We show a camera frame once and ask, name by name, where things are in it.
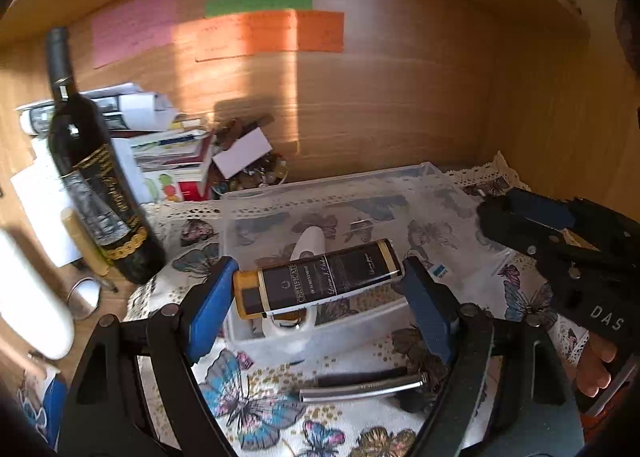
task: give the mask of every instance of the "silver pen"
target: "silver pen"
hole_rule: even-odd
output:
[[[420,373],[340,387],[300,389],[298,394],[300,403],[334,403],[379,395],[392,395],[402,392],[402,390],[419,389],[428,382],[426,374]]]

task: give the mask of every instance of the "finger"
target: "finger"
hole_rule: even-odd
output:
[[[582,352],[575,380],[578,389],[589,397],[594,397],[598,393],[598,389],[606,389],[609,386],[611,376],[604,368],[602,360],[589,345]]]
[[[589,344],[596,356],[602,361],[610,363],[616,357],[617,347],[597,334],[589,333]]]

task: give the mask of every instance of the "dark glass bottle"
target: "dark glass bottle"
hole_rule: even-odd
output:
[[[76,89],[66,28],[47,35],[47,69],[56,107],[49,151],[60,178],[105,258],[127,280],[146,283],[162,269],[164,251],[132,196],[102,114]]]

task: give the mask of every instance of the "butterfly tablecloth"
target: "butterfly tablecloth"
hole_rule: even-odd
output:
[[[484,195],[502,194],[514,186],[526,187],[499,153],[491,163],[450,171],[446,176],[478,202]],[[126,318],[129,320],[147,317],[166,303],[180,302],[193,285],[202,282],[219,256],[220,210],[215,201],[167,203],[148,210],[152,227],[173,260],[132,294]],[[475,220],[475,217],[469,217],[469,220]],[[325,235],[335,235],[340,226],[335,216],[309,217],[309,222],[300,225],[298,233],[306,226],[318,225]],[[429,231],[425,226],[417,229],[414,222],[406,225],[412,252],[420,255],[420,250],[428,247],[429,240],[443,241],[430,236],[433,233],[437,237],[437,232]],[[387,294],[379,291],[375,298],[380,300],[382,296],[385,299]],[[463,296],[458,290],[457,298],[478,303],[495,317],[514,321],[527,313],[540,314],[565,368],[572,373],[588,334],[550,309],[550,286],[537,273],[534,261],[529,257],[512,255],[499,271],[488,275],[483,282],[467,285]],[[324,314],[332,316],[328,319],[334,319],[354,313],[351,311],[353,306],[346,302],[338,301]],[[410,371],[427,372],[435,397],[447,369],[429,353],[412,320],[408,317],[404,328],[348,354],[319,355],[316,360],[272,368],[254,363],[247,354],[231,351],[220,332],[212,351],[192,370],[213,416],[238,455],[402,457],[427,418],[428,407],[421,413],[406,413],[391,397],[306,406],[298,403],[291,392],[310,385],[322,374],[407,366]],[[150,361],[140,358],[139,363],[156,432],[163,442],[178,447],[159,398]],[[466,434],[465,445],[482,439],[495,397],[499,363],[498,358],[492,360],[482,402]]]

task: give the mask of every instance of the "bottle label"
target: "bottle label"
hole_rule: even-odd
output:
[[[133,253],[148,237],[148,231],[122,191],[110,149],[102,145],[74,169],[61,179],[102,253],[111,260]],[[122,246],[104,248],[131,233],[131,238]]]
[[[272,314],[302,309],[393,280],[401,271],[386,239],[259,269],[260,308]]]

